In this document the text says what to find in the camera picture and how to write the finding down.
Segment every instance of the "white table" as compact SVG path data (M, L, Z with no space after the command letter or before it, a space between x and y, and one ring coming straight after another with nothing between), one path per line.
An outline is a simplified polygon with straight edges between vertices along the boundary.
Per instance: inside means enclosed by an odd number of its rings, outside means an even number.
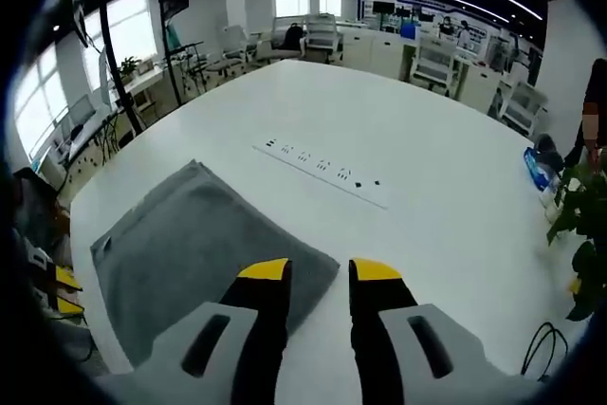
M251 147L269 138L291 138L377 176L390 189L389 209ZM517 373L535 330L564 318L573 302L538 254L548 224L523 162L529 144L453 100L355 70L283 61L226 83L143 132L76 195L72 252L95 342L113 372L130 370L90 245L194 158L341 263L289 340L277 403L360 403L347 281L355 256L398 269L419 303L436 304L481 339L490 361ZM569 259L560 265L565 275Z
M127 94L135 96L161 81L163 77L164 70L162 68L154 67L152 70L142 75L137 75L131 82L124 86L124 91ZM106 105L102 106L95 112L91 119L84 123L82 131L76 136L69 147L69 162L72 162L86 144L97 135L103 125L103 121L116 116L118 113L116 101L118 101L120 97L115 90L110 90L109 95L112 107L110 108Z

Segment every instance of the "power outlet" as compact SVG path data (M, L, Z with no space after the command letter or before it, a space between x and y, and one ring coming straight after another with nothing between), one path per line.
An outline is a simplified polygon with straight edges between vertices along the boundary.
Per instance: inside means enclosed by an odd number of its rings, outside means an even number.
M253 144L253 149L375 206L388 209L388 191L378 178L366 177L355 172L352 168L343 166L342 163L338 165L337 160L328 158L318 152L312 152L309 148L293 142L280 141L277 138Z

